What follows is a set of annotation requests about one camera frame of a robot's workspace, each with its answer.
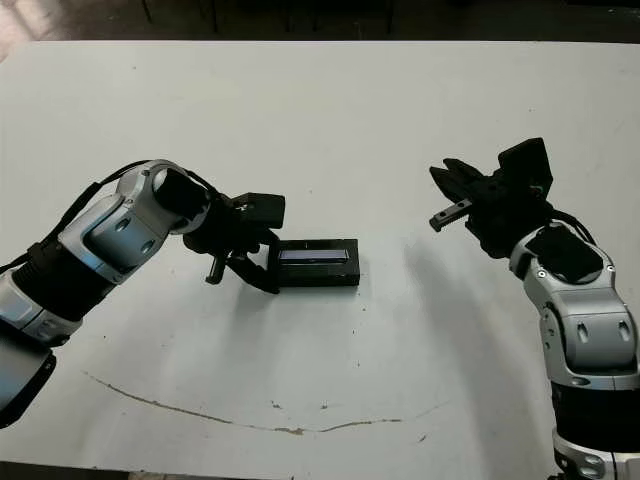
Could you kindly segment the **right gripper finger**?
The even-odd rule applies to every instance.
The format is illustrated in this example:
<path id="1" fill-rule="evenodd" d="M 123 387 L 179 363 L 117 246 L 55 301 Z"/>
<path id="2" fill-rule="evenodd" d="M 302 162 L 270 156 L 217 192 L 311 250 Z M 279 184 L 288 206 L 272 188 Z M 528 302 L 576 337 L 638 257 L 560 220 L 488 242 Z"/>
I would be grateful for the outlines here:
<path id="1" fill-rule="evenodd" d="M 464 184 L 465 188 L 472 184 L 485 183 L 490 176 L 483 174 L 480 170 L 472 165 L 455 158 L 446 158 L 443 160 L 446 169 L 454 173 L 454 175 Z"/>
<path id="2" fill-rule="evenodd" d="M 441 193 L 450 201 L 462 201 L 468 198 L 463 183 L 448 169 L 430 168 L 429 173 Z"/>

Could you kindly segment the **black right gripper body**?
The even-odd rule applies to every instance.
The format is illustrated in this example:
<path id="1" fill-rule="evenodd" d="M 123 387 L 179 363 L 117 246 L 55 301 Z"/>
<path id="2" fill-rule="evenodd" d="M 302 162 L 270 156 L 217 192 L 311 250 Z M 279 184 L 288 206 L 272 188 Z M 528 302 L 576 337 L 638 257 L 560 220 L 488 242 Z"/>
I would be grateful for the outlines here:
<path id="1" fill-rule="evenodd" d="M 450 201 L 429 224 L 440 232 L 463 219 L 481 249 L 494 259 L 509 257 L 523 237 L 550 221 L 553 207 L 540 185 L 513 182 L 496 171 L 487 182 L 465 189 L 467 199 Z"/>

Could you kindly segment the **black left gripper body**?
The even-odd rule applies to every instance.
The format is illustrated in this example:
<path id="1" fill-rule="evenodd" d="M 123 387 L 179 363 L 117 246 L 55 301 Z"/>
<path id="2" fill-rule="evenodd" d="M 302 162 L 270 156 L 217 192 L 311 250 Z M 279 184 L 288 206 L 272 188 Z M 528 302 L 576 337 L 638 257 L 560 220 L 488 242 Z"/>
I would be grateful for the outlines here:
<path id="1" fill-rule="evenodd" d="M 230 269 L 226 260 L 232 255 L 250 256 L 259 252 L 256 233 L 260 229 L 275 231 L 280 227 L 280 197 L 276 194 L 249 192 L 229 198 L 224 195 L 212 203 L 202 225 L 183 236 L 185 246 L 213 258 L 205 281 L 217 285 L 224 271 Z"/>

